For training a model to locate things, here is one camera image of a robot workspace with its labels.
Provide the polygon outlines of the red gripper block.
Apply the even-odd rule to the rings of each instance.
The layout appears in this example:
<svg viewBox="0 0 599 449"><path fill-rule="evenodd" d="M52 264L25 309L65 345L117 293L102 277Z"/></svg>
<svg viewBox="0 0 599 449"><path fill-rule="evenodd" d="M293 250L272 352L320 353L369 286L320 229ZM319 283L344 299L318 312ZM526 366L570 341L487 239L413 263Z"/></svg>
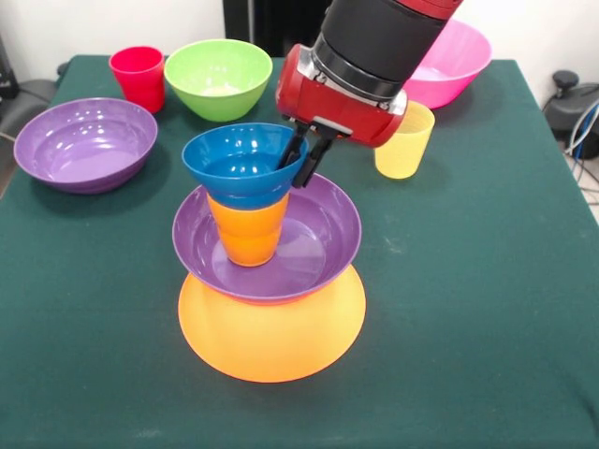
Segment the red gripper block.
<svg viewBox="0 0 599 449"><path fill-rule="evenodd" d="M334 81L316 79L312 52L300 44L287 54L275 91L279 112L295 120L295 130L277 165L285 168L300 157L308 125L326 125L367 147L378 148L399 128L408 106L401 90L390 102L380 103L345 90ZM306 187L335 137L320 137L292 181L294 188Z"/></svg>

